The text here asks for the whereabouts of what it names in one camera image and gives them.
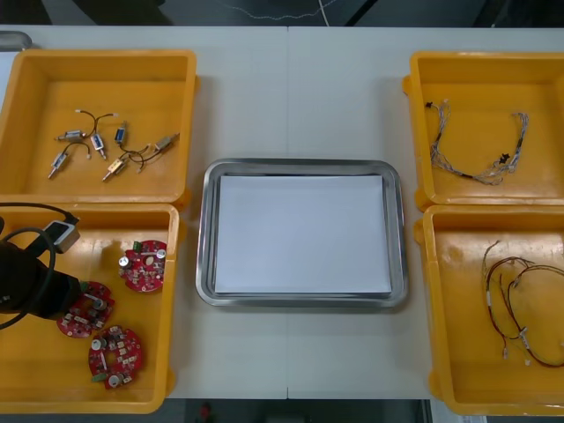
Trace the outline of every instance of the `red circuit board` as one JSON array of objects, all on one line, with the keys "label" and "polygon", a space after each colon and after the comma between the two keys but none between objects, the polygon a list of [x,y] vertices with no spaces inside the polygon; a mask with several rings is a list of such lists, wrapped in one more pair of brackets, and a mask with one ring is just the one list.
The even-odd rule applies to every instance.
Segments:
[{"label": "red circuit board", "polygon": [[110,290],[98,282],[84,282],[82,294],[67,313],[56,321],[67,337],[88,338],[104,327],[114,309]]},{"label": "red circuit board", "polygon": [[93,382],[118,388],[133,381],[142,365],[143,349],[133,330],[112,326],[94,337],[88,353]]},{"label": "red circuit board", "polygon": [[162,287],[165,276],[167,245],[162,241],[143,241],[135,244],[134,249],[127,249],[125,256],[120,259],[120,276],[125,279],[125,285],[133,291],[156,291]]}]

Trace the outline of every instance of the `white paper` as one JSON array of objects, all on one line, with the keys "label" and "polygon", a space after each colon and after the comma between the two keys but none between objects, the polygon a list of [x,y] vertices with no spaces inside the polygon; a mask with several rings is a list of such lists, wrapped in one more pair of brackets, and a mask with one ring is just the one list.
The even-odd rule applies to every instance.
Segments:
[{"label": "white paper", "polygon": [[388,293],[381,176],[224,176],[218,293]]},{"label": "white paper", "polygon": [[11,65],[18,51],[3,51],[0,52],[0,110],[4,103],[4,96],[6,95],[6,87],[10,79]]}]

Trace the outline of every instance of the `yellow plastic bin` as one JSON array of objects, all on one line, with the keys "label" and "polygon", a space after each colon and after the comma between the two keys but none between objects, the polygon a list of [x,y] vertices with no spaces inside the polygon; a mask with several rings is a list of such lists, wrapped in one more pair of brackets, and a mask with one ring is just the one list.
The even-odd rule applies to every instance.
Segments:
[{"label": "yellow plastic bin", "polygon": [[[189,50],[27,50],[13,64],[0,117],[0,199],[40,203],[168,203],[188,201],[196,57]],[[67,145],[55,137],[90,131],[93,120],[75,113],[117,113],[100,120],[108,160],[73,146],[62,171],[48,179]],[[129,163],[102,182],[122,151],[116,130],[127,121],[125,148],[141,150],[179,132],[162,156],[138,174]],[[92,147],[90,139],[86,142]]]},{"label": "yellow plastic bin", "polygon": [[[487,312],[482,282],[486,265],[507,256],[564,268],[562,206],[443,206],[428,208],[415,226],[427,281],[427,316],[433,353],[433,394],[459,414],[564,415],[564,367],[543,367],[516,344],[503,343]],[[564,358],[564,283],[534,278],[514,293],[514,310],[528,324],[534,350],[550,361]],[[492,303],[502,328],[501,294]]]},{"label": "yellow plastic bin", "polygon": [[[174,282],[179,233],[178,211],[168,204],[59,205],[80,218],[81,237],[56,258],[56,269],[81,280],[101,282],[112,291],[115,309],[106,327],[134,330],[144,348],[136,379],[116,390],[91,382],[88,351],[93,337],[67,338],[56,322],[33,315],[0,331],[0,413],[157,410],[174,385],[168,372]],[[29,208],[3,208],[4,233],[22,226],[44,227],[60,215]],[[33,234],[14,238],[27,245]],[[118,259],[133,241],[167,243],[164,285],[156,293],[131,291],[118,274]],[[48,260],[48,253],[41,257]],[[11,315],[1,316],[5,322]]]},{"label": "yellow plastic bin", "polygon": [[[421,210],[431,204],[564,205],[564,54],[418,52],[404,79],[409,96]],[[427,102],[448,99],[452,115],[441,149],[463,172],[478,174],[513,154],[527,113],[521,159],[502,184],[484,185],[431,165],[439,117]]]}]

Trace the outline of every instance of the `table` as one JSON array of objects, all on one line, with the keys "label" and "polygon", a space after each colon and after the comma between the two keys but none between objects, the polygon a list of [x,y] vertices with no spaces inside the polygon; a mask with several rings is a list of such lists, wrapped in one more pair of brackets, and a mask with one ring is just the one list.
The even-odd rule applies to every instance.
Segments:
[{"label": "table", "polygon": [[[416,50],[564,50],[563,30],[11,26],[44,48],[191,48],[196,98],[171,397],[428,398],[416,174],[401,79]],[[410,296],[395,313],[208,306],[194,287],[205,168],[227,157],[384,160],[404,192]]]}]

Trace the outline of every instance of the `wire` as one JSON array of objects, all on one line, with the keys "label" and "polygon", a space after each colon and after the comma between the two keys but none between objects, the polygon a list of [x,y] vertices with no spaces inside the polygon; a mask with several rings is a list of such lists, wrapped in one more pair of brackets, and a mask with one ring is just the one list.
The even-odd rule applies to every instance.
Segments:
[{"label": "wire", "polygon": [[327,16],[325,15],[325,6],[323,6],[323,0],[317,0],[317,1],[319,2],[319,10],[321,11],[321,14],[323,16],[323,20],[325,21],[325,25],[330,26],[329,20],[327,20]]},{"label": "wire", "polygon": [[72,213],[60,209],[58,207],[55,207],[54,205],[43,204],[43,203],[9,202],[9,203],[0,203],[0,207],[33,207],[36,209],[51,210],[53,212],[61,213],[65,217],[66,223],[70,223],[71,225],[76,225],[78,223],[78,218],[76,218]]},{"label": "wire", "polygon": [[88,145],[84,141],[72,141],[72,142],[70,142],[66,147],[64,147],[63,154],[65,154],[67,152],[67,150],[69,150],[69,148],[72,147],[73,145],[83,145],[84,147],[86,147],[88,149],[88,157],[90,158],[90,145]]},{"label": "wire", "polygon": [[53,273],[55,271],[55,260],[56,260],[55,244],[51,241],[51,239],[48,237],[48,235],[45,231],[43,231],[43,230],[41,230],[37,227],[22,227],[22,228],[18,229],[17,231],[14,231],[10,234],[7,234],[2,239],[2,241],[7,242],[16,235],[24,234],[24,233],[28,233],[28,232],[34,232],[34,233],[38,234],[41,238],[43,238],[43,240],[47,244],[47,247],[48,247],[48,250],[49,250],[49,265],[48,265],[48,268],[47,268],[47,274],[45,275],[45,279],[43,280],[43,283],[41,284],[41,287],[39,288],[39,290],[37,291],[35,296],[32,297],[28,302],[26,302],[26,304],[24,304],[24,306],[22,307],[22,309],[18,313],[18,315],[16,315],[12,319],[10,319],[8,322],[0,323],[0,330],[9,328],[13,324],[19,322],[21,319],[26,317],[26,315],[32,310],[32,308],[39,302],[39,300],[41,299],[43,294],[47,291],[47,288],[48,288],[49,284],[51,283],[51,279],[53,278]]},{"label": "wire", "polygon": [[243,9],[242,7],[238,7],[238,6],[232,6],[231,4],[227,4],[222,2],[221,0],[214,0],[215,3],[217,4],[221,4],[223,7],[226,7],[227,9],[233,9],[234,11],[240,11],[244,14],[246,14],[247,16],[249,16],[252,19],[269,19],[269,20],[282,20],[282,19],[302,19],[302,18],[306,18],[306,17],[314,17],[317,16],[317,14],[323,10],[323,7],[328,7],[331,6],[332,4],[334,4],[337,0],[330,0],[328,3],[323,4],[322,8],[317,9],[314,12],[311,13],[303,13],[301,15],[284,15],[284,16],[257,16],[257,15],[253,15],[251,12],[246,11],[245,9]]},{"label": "wire", "polygon": [[[492,322],[493,328],[500,335],[500,337],[503,341],[503,358],[506,359],[507,355],[508,355],[508,350],[507,350],[508,343],[507,343],[507,341],[508,340],[514,341],[514,340],[520,339],[521,343],[524,346],[524,350],[541,366],[544,366],[544,367],[564,367],[564,360],[561,361],[561,362],[558,362],[558,363],[553,363],[553,362],[550,362],[548,360],[542,359],[536,352],[534,352],[532,350],[531,345],[529,344],[529,341],[528,341],[527,335],[526,335],[527,327],[518,322],[516,314],[515,314],[515,310],[513,309],[513,305],[511,304],[512,290],[515,290],[517,288],[517,286],[521,283],[523,275],[525,273],[528,273],[528,272],[531,272],[531,271],[551,271],[553,273],[558,274],[559,276],[564,277],[564,270],[562,270],[558,267],[555,267],[555,266],[547,265],[547,264],[535,264],[534,262],[532,262],[530,260],[526,260],[522,257],[511,256],[511,257],[503,258],[503,259],[499,260],[498,262],[494,263],[489,268],[489,271],[485,272],[487,255],[489,254],[490,250],[493,247],[495,247],[498,243],[499,243],[499,241],[497,241],[495,244],[491,245],[486,250],[486,253],[484,254],[484,259],[482,261],[482,270],[483,270],[482,274],[483,274],[483,278],[485,278],[485,280],[486,280],[486,304],[487,304],[488,314],[489,314],[490,320]],[[499,275],[499,289],[501,291],[501,297],[503,299],[503,305],[504,305],[506,311],[508,312],[509,317],[511,318],[511,322],[515,326],[516,333],[517,333],[515,336],[510,336],[507,333],[505,333],[503,330],[501,330],[500,325],[498,324],[497,319],[495,318],[495,314],[494,314],[494,311],[493,311],[493,308],[492,308],[492,296],[491,296],[491,289],[490,289],[491,279],[492,279],[495,271],[506,263],[509,263],[509,264],[512,264],[512,265],[515,264],[515,263],[518,263],[518,264],[523,266],[523,269],[519,271],[517,276],[509,282],[508,287],[506,289],[506,292],[504,292],[504,290],[503,290],[502,274],[500,273],[500,275]],[[529,360],[526,360],[525,362],[527,363],[527,365],[529,365],[531,363]]]},{"label": "wire", "polygon": [[442,135],[445,131],[447,123],[450,119],[450,104],[448,100],[443,100],[440,106],[435,105],[432,101],[425,104],[426,108],[433,108],[439,114],[439,132],[431,144],[431,163],[440,167],[441,169],[451,172],[452,174],[457,174],[463,178],[472,179],[484,183],[485,185],[499,185],[503,182],[503,176],[505,174],[513,174],[516,171],[517,163],[521,158],[521,148],[523,146],[523,140],[527,129],[529,128],[529,116],[526,113],[514,113],[513,116],[517,116],[521,121],[521,132],[519,134],[519,139],[517,140],[517,145],[513,158],[508,162],[510,156],[507,153],[503,153],[499,159],[497,159],[492,165],[480,174],[467,174],[458,169],[455,169],[446,158],[446,156],[441,152],[439,143],[441,141]]},{"label": "wire", "polygon": [[[123,157],[125,156],[125,154],[129,154],[128,159],[135,162],[135,163],[141,163],[141,166],[139,167],[139,169],[137,170],[137,172],[141,172],[143,170],[143,167],[145,166],[145,162],[146,160],[143,158],[143,153],[147,151],[147,149],[149,148],[149,145],[146,145],[145,148],[135,151],[135,150],[126,150],[125,148],[123,148],[123,146],[121,144],[119,144],[120,146],[120,150],[123,151],[123,154],[120,156],[120,160],[123,159]],[[139,160],[134,160],[131,158],[131,154],[136,154],[137,156],[139,156],[139,158],[141,159],[141,161]]]},{"label": "wire", "polygon": [[94,120],[94,126],[93,126],[92,130],[90,131],[90,133],[89,133],[88,135],[84,136],[84,138],[89,138],[89,137],[91,137],[91,136],[96,132],[96,130],[98,129],[98,121],[99,121],[102,117],[110,117],[110,116],[117,117],[117,116],[118,116],[117,113],[106,113],[105,115],[96,117],[96,116],[94,116],[92,113],[90,113],[88,110],[82,110],[82,109],[80,109],[80,108],[77,108],[77,109],[75,110],[75,112],[77,112],[77,113],[84,113],[85,115],[89,115],[89,116],[92,117],[92,119]]}]

